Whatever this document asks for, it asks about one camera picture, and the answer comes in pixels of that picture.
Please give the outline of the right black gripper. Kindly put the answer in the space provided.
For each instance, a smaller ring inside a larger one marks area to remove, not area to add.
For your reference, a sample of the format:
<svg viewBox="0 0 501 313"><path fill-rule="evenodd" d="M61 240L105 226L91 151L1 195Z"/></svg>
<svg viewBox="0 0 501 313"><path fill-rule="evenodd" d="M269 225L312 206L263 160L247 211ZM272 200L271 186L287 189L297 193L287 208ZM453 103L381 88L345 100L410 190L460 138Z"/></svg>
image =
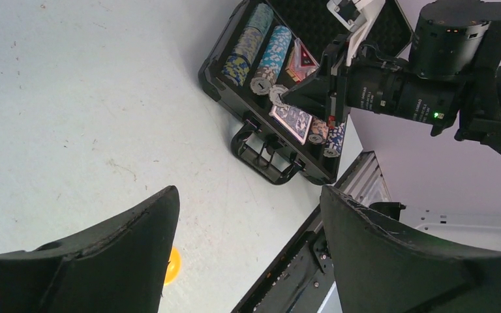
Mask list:
<svg viewBox="0 0 501 313"><path fill-rule="evenodd" d="M434 130L451 127L463 99L460 70L444 69L440 54L428 44L413 41L408 59L384 54L370 40L350 55L347 36L337 36L324 50L321 66L328 75L313 72L283 93L285 104L298 108L323 108L327 94L331 98L325 113L338 118L356 108L431 125Z"/></svg>

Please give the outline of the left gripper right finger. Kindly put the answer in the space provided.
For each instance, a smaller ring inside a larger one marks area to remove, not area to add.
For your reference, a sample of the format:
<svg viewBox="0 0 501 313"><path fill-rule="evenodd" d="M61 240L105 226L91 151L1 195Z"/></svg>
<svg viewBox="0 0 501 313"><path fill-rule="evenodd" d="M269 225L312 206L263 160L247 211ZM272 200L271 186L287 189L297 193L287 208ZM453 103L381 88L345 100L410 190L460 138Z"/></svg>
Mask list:
<svg viewBox="0 0 501 313"><path fill-rule="evenodd" d="M501 252L429 235L324 186L344 312L501 312Z"/></svg>

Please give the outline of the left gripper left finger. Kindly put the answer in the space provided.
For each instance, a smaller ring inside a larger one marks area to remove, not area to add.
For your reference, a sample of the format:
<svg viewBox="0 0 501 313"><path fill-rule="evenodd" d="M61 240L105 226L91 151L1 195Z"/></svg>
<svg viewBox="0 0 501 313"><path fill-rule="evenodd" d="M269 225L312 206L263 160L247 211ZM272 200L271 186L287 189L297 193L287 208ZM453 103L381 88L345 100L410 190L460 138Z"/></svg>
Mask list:
<svg viewBox="0 0 501 313"><path fill-rule="evenodd" d="M0 254L0 312L157 312L179 208L167 186L83 231Z"/></svg>

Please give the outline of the white poker chip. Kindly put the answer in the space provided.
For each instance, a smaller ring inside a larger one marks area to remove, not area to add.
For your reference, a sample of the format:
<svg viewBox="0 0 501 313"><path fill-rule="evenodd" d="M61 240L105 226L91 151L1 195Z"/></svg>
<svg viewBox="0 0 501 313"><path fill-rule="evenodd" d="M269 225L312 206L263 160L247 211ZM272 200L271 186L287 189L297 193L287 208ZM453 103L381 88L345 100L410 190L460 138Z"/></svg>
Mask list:
<svg viewBox="0 0 501 313"><path fill-rule="evenodd" d="M282 99L283 94L285 94L287 91L288 88L285 87L284 85L281 84L273 85L269 90L269 99L272 105L280 108L289 107L289 105L285 103L285 101Z"/></svg>

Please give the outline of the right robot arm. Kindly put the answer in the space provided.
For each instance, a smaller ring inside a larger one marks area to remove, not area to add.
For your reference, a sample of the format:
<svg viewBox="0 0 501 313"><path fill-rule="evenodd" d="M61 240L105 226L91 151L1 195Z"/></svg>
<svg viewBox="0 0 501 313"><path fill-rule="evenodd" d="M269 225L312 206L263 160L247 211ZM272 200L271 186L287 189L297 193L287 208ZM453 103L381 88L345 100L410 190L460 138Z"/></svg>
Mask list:
<svg viewBox="0 0 501 313"><path fill-rule="evenodd" d="M316 71L281 99L329 128L352 108L431 125L431 136L454 123L457 141L501 155L501 2L434 1L425 5L408 59L369 40L383 1L330 1L347 28L326 47Z"/></svg>

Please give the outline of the red card deck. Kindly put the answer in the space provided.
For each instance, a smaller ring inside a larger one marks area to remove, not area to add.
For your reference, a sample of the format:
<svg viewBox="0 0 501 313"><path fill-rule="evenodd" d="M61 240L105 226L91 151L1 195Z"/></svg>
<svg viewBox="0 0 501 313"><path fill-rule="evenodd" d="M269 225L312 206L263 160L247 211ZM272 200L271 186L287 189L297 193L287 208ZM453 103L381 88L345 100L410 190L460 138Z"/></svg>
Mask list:
<svg viewBox="0 0 501 313"><path fill-rule="evenodd" d="M318 62L302 41L299 38L295 39L285 69L289 77L299 83L315 72L318 67Z"/></svg>

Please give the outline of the blue card deck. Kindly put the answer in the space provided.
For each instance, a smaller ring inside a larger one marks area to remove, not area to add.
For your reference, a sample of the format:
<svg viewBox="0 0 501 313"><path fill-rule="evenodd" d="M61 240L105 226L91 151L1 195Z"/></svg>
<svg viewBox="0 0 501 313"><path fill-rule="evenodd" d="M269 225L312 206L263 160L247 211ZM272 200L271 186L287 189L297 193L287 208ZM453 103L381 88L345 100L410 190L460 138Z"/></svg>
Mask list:
<svg viewBox="0 0 501 313"><path fill-rule="evenodd" d="M273 105L269 113L301 145L305 145L312 123L312 115L293 106Z"/></svg>

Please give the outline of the brown chip row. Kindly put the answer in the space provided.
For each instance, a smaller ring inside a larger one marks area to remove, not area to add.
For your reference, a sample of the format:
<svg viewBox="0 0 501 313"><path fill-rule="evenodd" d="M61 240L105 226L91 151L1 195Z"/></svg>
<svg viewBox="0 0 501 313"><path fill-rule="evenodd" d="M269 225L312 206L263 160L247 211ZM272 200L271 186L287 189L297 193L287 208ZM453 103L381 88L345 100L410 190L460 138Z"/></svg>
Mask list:
<svg viewBox="0 0 501 313"><path fill-rule="evenodd" d="M329 127L326 122L313 117L309 128L308 141L316 145L325 144L328 132Z"/></svg>

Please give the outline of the yellow disc chip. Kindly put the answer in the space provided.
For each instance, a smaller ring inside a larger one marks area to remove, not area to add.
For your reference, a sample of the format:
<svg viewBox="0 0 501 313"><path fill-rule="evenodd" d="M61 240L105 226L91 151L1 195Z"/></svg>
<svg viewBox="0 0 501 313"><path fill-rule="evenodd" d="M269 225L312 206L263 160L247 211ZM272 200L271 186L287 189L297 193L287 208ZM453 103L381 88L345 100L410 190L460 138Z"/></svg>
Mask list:
<svg viewBox="0 0 501 313"><path fill-rule="evenodd" d="M181 270L181 255L178 249L176 249L176 247L173 247L168 260L168 266L166 268L164 285L167 286L171 284L179 275L180 270Z"/></svg>

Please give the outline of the black poker case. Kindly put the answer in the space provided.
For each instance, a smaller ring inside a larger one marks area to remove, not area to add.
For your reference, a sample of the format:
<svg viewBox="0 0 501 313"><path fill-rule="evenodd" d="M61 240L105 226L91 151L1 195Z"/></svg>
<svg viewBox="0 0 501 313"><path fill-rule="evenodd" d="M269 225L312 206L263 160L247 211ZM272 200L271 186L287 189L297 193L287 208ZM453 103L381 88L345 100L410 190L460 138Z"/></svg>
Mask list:
<svg viewBox="0 0 501 313"><path fill-rule="evenodd" d="M298 173L315 185L337 178L343 136L286 92L347 32L325 1L242 1L198 73L204 92L243 123L231 153L274 185Z"/></svg>

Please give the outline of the blue chip row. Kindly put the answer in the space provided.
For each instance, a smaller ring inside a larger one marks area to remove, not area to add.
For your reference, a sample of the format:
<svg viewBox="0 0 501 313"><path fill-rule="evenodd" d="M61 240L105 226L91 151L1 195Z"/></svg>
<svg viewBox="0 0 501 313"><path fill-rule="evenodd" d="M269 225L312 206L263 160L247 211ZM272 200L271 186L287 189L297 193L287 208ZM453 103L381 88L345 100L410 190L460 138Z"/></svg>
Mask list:
<svg viewBox="0 0 501 313"><path fill-rule="evenodd" d="M266 95L275 85L291 41L292 32L289 28L283 25L274 27L266 50L250 81L250 89L254 94Z"/></svg>

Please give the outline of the green chip row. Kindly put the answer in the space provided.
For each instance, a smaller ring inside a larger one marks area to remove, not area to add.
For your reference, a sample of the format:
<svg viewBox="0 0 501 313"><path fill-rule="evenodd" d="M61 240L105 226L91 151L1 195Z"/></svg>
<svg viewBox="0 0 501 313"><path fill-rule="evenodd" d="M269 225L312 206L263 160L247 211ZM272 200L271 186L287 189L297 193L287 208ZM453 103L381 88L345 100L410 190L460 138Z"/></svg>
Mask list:
<svg viewBox="0 0 501 313"><path fill-rule="evenodd" d="M257 4L222 68L222 74L234 85L244 85L272 22L271 7Z"/></svg>

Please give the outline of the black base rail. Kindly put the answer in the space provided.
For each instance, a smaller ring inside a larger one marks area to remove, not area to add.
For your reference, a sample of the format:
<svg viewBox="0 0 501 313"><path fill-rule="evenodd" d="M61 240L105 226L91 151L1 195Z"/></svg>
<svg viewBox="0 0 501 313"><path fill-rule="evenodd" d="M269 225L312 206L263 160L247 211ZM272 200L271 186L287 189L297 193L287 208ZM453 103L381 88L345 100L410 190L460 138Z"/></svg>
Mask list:
<svg viewBox="0 0 501 313"><path fill-rule="evenodd" d="M398 220L375 152L362 152L335 183L359 203ZM316 207L277 254L234 312L340 312L321 208Z"/></svg>

